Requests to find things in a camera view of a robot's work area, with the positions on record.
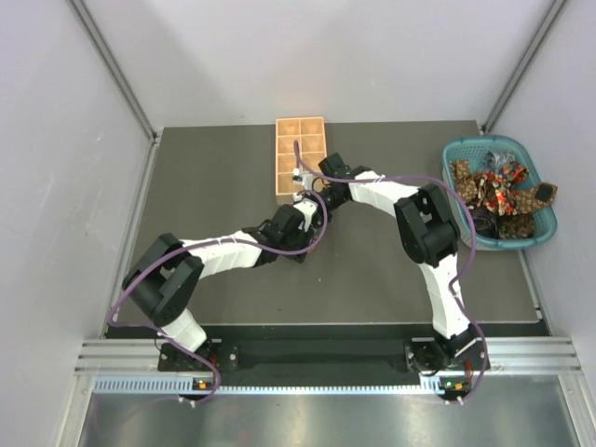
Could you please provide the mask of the colourful banana print tie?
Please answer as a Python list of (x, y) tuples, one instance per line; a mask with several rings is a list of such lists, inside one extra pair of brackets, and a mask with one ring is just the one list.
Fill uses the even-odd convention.
[(308, 250), (306, 253), (312, 252), (318, 245), (318, 237), (313, 238), (311, 244), (307, 247)]

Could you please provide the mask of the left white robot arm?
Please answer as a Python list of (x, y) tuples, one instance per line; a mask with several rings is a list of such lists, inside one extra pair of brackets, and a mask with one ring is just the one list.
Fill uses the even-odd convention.
[(201, 369), (210, 361), (211, 348), (188, 309), (197, 283), (226, 271), (271, 264), (280, 256), (301, 263), (326, 217), (323, 207), (306, 198), (226, 237), (183, 241), (163, 234), (131, 268), (123, 290), (154, 327), (180, 345), (181, 361)]

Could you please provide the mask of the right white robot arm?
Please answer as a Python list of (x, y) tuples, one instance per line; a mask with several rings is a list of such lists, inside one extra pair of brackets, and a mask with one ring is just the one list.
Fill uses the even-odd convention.
[(421, 269), (437, 337), (411, 344), (412, 366), (425, 373), (458, 367), (481, 334), (462, 298), (457, 270), (461, 232), (444, 196), (447, 185), (434, 179), (424, 186), (407, 185), (372, 169), (351, 168), (338, 154), (327, 156), (318, 167), (328, 182), (321, 190), (328, 210), (352, 201), (389, 214), (397, 222), (405, 253)]

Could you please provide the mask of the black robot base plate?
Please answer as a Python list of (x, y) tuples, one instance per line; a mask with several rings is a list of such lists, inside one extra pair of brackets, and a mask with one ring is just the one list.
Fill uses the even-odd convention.
[(210, 325), (198, 361), (172, 344), (160, 348), (161, 372), (215, 366), (228, 383), (244, 378), (315, 383), (400, 374), (475, 373), (490, 366), (478, 331), (444, 337), (428, 324)]

